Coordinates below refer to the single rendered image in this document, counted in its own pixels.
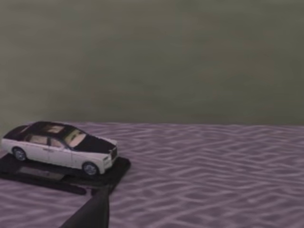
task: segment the windshield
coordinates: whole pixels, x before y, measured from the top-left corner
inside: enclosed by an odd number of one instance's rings
[[[66,137],[65,137],[65,142],[68,146],[74,148],[78,144],[80,144],[83,139],[86,137],[86,133],[79,129],[75,129],[72,132],[70,132]]]

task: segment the toy car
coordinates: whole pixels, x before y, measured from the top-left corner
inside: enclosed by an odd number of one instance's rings
[[[72,125],[39,121],[16,127],[1,141],[3,150],[19,161],[34,160],[103,174],[112,167],[117,141],[90,135]]]

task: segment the black and white car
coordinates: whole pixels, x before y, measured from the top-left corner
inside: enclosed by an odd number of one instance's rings
[[[117,158],[117,141],[90,135],[69,124],[39,121],[16,127],[1,140],[19,161],[34,160],[103,174]]]

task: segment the white car body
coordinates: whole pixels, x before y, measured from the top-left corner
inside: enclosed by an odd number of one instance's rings
[[[45,145],[45,144],[27,142],[24,140],[16,141],[10,138],[2,138],[1,147],[4,151],[11,154],[13,154],[14,148],[20,148],[25,152],[26,157],[29,160],[49,163],[53,165],[65,166],[74,169],[82,169],[84,163],[91,162],[98,167],[99,173],[103,174],[107,169],[112,167],[113,163],[118,157],[117,141],[103,137],[97,137],[97,136],[94,137],[112,144],[113,149],[109,150],[107,153],[88,152],[88,151],[79,151],[79,150],[75,151],[66,146],[64,147],[51,146],[51,144],[49,143],[50,139],[47,140],[48,144]]]

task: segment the green-gray background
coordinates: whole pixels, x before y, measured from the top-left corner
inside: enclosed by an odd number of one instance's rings
[[[304,3],[1,0],[0,133],[33,120],[304,123]]]

